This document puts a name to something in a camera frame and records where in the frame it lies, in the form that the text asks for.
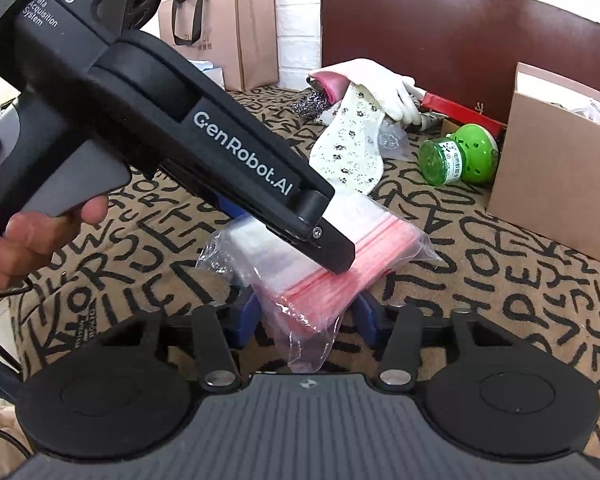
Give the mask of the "person's left hand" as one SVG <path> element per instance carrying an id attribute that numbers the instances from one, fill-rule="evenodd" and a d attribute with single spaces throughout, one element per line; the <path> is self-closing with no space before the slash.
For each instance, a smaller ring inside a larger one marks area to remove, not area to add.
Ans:
<path id="1" fill-rule="evenodd" d="M 15 214 L 0 235 L 0 292 L 47 266 L 55 252 L 80 234 L 83 223 L 99 224 L 107 212 L 108 197 L 101 195 L 86 202 L 78 212 L 57 218 L 36 211 Z"/>

